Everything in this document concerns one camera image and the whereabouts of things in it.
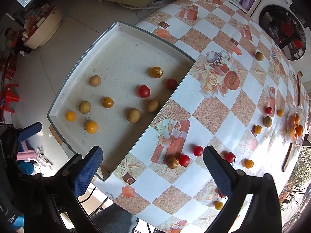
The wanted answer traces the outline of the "large red tomato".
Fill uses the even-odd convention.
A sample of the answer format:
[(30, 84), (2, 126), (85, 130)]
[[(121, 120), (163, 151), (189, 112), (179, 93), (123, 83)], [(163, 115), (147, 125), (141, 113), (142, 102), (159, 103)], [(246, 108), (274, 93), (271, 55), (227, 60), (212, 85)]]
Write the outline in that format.
[(151, 90), (146, 85), (141, 85), (138, 89), (138, 94), (141, 98), (148, 98), (151, 94)]

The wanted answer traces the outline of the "green-orange tomato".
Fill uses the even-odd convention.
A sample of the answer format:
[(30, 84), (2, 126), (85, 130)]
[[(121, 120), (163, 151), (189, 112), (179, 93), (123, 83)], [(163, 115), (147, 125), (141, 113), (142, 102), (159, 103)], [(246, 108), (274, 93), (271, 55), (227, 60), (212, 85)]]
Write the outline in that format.
[(163, 70), (161, 67), (155, 66), (155, 67), (151, 68), (150, 74), (153, 78), (161, 78), (163, 75)]

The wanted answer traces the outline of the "red tomato with stem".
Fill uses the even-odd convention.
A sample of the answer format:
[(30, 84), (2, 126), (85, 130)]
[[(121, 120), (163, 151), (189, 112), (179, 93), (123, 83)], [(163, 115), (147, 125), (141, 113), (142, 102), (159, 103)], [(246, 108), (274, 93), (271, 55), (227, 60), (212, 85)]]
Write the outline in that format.
[(225, 154), (225, 160), (228, 161), (229, 163), (233, 163), (235, 161), (236, 157), (235, 154), (232, 152), (228, 152)]

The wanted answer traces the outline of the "orange yellow cherry tomato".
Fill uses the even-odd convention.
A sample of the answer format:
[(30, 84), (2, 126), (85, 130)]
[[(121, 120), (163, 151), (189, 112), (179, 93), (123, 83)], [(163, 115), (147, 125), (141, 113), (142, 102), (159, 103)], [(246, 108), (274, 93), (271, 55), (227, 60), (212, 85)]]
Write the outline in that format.
[(254, 166), (254, 162), (250, 159), (246, 159), (244, 165), (247, 169), (251, 169)]

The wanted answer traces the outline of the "small yellow tomato bottom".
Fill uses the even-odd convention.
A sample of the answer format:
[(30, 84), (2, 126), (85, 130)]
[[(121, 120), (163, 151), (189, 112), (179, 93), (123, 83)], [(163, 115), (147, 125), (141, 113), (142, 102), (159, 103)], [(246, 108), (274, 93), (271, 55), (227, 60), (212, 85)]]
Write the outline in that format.
[(221, 201), (215, 201), (213, 205), (216, 210), (222, 210), (222, 207), (224, 206), (223, 202)]

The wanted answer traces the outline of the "red plastic stool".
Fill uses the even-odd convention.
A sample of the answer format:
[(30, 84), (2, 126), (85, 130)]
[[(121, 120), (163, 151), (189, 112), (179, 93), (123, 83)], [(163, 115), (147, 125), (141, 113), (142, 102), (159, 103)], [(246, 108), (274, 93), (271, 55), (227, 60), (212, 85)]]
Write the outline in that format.
[(20, 97), (13, 93), (12, 88), (19, 87), (19, 84), (7, 84), (3, 92), (1, 92), (1, 110), (15, 113), (13, 109), (10, 109), (11, 102), (19, 102)]

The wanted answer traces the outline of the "red tomato table edge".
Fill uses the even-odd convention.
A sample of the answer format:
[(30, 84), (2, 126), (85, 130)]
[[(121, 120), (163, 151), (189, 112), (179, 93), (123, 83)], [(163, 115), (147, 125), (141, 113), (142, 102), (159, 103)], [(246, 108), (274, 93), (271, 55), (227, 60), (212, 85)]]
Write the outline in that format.
[(182, 167), (187, 167), (190, 164), (190, 157), (188, 155), (182, 154), (178, 158), (179, 165)]

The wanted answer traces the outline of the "yellow tomato near gripper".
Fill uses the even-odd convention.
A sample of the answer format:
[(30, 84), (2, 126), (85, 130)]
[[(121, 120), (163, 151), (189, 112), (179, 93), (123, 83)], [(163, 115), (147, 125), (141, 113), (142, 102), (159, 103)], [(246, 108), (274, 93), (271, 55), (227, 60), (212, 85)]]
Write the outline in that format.
[(76, 115), (73, 111), (68, 111), (65, 115), (65, 118), (68, 122), (73, 122), (76, 118)]

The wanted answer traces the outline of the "brownish tomato table edge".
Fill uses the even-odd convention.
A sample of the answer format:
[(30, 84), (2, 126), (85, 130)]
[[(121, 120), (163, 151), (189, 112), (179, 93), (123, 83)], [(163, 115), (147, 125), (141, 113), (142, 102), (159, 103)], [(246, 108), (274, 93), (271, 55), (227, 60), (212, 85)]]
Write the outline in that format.
[(167, 167), (169, 169), (176, 169), (179, 165), (179, 161), (178, 161), (178, 158), (175, 158), (175, 157), (170, 157), (168, 160), (167, 160)]

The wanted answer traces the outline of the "yellow tomato on square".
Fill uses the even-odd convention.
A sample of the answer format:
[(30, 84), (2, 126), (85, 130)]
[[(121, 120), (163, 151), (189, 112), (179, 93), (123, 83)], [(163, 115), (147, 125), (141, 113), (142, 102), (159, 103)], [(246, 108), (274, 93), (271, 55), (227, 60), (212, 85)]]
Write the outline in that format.
[(254, 133), (255, 135), (261, 134), (262, 130), (263, 130), (263, 128), (262, 128), (260, 125), (255, 125), (255, 126), (253, 127), (253, 129), (252, 129), (252, 131), (253, 131), (253, 133)]

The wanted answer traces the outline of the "longan under left finger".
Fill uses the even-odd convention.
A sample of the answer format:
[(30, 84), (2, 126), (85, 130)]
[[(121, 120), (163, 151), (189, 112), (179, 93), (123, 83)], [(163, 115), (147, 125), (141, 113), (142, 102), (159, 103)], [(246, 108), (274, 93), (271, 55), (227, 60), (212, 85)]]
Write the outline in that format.
[(79, 104), (79, 112), (82, 114), (87, 114), (90, 112), (92, 106), (88, 101), (82, 101)]

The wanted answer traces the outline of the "brown kiwi-like fruit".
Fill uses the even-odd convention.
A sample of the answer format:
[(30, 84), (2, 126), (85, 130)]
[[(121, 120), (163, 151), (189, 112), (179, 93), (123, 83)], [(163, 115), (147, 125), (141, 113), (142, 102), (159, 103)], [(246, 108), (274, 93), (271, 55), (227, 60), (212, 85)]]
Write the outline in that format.
[(264, 117), (263, 123), (265, 127), (271, 127), (273, 122), (270, 116), (266, 116)]

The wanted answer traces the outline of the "brown longan fruit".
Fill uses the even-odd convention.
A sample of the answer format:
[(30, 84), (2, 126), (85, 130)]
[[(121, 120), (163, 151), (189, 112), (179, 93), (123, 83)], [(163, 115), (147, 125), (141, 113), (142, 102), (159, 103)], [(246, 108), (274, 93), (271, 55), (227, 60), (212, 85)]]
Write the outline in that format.
[(138, 109), (132, 108), (128, 111), (127, 120), (128, 122), (134, 124), (137, 123), (140, 120), (141, 113)]

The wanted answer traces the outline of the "red tomato far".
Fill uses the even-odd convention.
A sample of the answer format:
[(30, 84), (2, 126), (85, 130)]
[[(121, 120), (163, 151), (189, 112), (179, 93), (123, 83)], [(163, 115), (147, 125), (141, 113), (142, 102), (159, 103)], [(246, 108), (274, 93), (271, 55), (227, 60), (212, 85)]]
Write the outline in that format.
[(265, 108), (265, 113), (268, 115), (271, 115), (273, 113), (273, 109), (271, 107), (266, 107)]

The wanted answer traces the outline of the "small orange tomato far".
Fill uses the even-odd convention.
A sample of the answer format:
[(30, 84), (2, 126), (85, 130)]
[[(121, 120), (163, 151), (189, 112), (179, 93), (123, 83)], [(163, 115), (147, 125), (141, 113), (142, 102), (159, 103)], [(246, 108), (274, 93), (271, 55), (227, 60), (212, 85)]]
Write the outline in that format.
[(284, 111), (283, 111), (283, 110), (277, 110), (277, 115), (278, 115), (279, 117), (282, 117), (283, 114), (284, 114)]

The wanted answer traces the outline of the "glass fruit bowl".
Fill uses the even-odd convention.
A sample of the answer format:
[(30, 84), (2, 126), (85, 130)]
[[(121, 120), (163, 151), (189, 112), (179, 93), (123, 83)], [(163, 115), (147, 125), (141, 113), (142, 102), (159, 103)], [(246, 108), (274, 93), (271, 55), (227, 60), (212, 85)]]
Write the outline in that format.
[(296, 146), (303, 144), (306, 117), (300, 106), (293, 107), (285, 113), (285, 140)]

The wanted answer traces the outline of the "orange mandarin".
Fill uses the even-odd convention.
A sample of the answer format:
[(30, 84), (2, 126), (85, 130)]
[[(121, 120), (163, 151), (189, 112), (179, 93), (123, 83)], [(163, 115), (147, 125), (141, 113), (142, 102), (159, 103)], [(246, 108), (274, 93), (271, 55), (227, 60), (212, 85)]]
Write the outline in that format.
[(288, 117), (289, 126), (297, 126), (300, 122), (300, 116), (297, 113), (293, 113)]
[(295, 127), (295, 136), (296, 137), (301, 137), (303, 135), (303, 132), (304, 132), (304, 128), (302, 125), (297, 125)]

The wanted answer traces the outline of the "white shallow tray box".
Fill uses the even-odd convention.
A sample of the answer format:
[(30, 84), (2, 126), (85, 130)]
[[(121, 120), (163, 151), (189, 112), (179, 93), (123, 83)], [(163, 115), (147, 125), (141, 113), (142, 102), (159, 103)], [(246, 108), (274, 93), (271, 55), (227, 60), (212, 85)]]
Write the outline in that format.
[[(138, 89), (146, 85), (150, 99), (164, 105), (172, 95), (166, 88), (170, 78), (181, 82), (194, 64), (194, 59), (173, 44), (152, 33), (124, 22), (114, 23), (84, 53), (59, 89), (47, 114), (48, 120), (74, 154), (85, 156), (92, 147), (103, 150), (97, 176), (106, 180), (125, 158), (155, 118), (147, 112), (148, 100)], [(161, 78), (153, 78), (151, 68), (163, 70)], [(89, 79), (99, 75), (101, 84), (93, 87)], [(112, 108), (104, 108), (102, 100), (114, 100)], [(88, 101), (89, 113), (79, 112), (79, 104)], [(137, 123), (127, 120), (128, 111), (136, 108), (141, 117)], [(76, 118), (68, 122), (65, 115), (73, 111)], [(85, 124), (93, 120), (98, 131), (89, 134)]]

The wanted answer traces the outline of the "red tomato lower right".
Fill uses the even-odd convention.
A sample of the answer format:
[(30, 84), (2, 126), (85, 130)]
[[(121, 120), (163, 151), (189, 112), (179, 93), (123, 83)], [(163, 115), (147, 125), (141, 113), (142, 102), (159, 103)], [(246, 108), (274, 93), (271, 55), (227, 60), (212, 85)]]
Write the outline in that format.
[(178, 83), (175, 79), (170, 78), (166, 81), (166, 87), (169, 90), (175, 90), (178, 87)]

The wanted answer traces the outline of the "far olive round fruit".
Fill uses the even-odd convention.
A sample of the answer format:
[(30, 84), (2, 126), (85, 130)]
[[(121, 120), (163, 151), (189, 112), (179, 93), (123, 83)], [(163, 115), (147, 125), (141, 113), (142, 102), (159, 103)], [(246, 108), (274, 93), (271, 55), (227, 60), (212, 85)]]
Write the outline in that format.
[(261, 62), (264, 60), (264, 55), (261, 52), (257, 52), (255, 58), (257, 59), (257, 61)]

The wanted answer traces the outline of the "wooden spatula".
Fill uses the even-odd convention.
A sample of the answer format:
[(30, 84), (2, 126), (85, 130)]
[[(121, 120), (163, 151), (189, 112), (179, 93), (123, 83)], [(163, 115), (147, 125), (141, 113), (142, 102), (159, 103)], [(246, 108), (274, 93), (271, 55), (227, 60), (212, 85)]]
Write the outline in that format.
[(283, 165), (282, 165), (282, 172), (285, 172), (289, 162), (293, 156), (294, 153), (294, 147), (296, 145), (296, 141), (298, 138), (298, 134), (296, 131), (296, 127), (298, 126), (299, 122), (300, 122), (300, 118), (298, 117), (298, 108), (301, 106), (301, 78), (303, 77), (303, 73), (301, 71), (299, 71), (297, 73), (297, 89), (298, 89), (298, 103), (297, 103), (297, 107), (295, 112), (293, 112), (292, 114), (290, 114), (288, 116), (288, 125), (289, 125), (289, 129), (287, 130), (287, 135), (289, 137), (289, 139), (292, 139), (294, 142), (290, 142), (286, 157), (284, 159)]

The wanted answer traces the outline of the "washing machine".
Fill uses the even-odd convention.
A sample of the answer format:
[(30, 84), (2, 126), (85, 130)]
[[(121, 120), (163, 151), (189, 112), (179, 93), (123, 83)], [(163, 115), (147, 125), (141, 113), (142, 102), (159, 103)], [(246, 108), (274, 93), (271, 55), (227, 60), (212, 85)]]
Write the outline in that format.
[(293, 0), (259, 0), (251, 19), (274, 40), (289, 61), (310, 58), (310, 23)]

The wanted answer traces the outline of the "longan by tray wall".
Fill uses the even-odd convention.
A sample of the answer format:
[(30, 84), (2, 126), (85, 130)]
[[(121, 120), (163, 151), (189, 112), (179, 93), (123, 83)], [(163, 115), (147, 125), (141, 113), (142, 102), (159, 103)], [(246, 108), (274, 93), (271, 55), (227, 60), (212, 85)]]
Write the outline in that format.
[(161, 108), (161, 105), (159, 103), (159, 101), (153, 99), (153, 100), (150, 100), (148, 103), (147, 103), (147, 111), (149, 113), (157, 113), (159, 111), (159, 109)]

